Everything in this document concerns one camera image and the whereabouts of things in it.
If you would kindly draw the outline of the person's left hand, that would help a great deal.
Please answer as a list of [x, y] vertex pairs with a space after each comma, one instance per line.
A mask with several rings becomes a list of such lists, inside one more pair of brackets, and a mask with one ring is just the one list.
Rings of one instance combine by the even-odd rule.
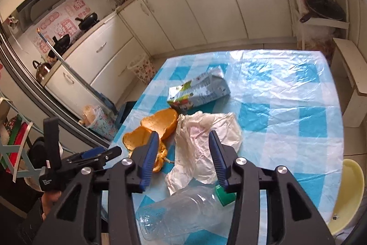
[[61, 197], [61, 191], [46, 191], [42, 195], [41, 202], [42, 202], [42, 219], [45, 220], [47, 215], [50, 213], [53, 206], [57, 203], [59, 198]]

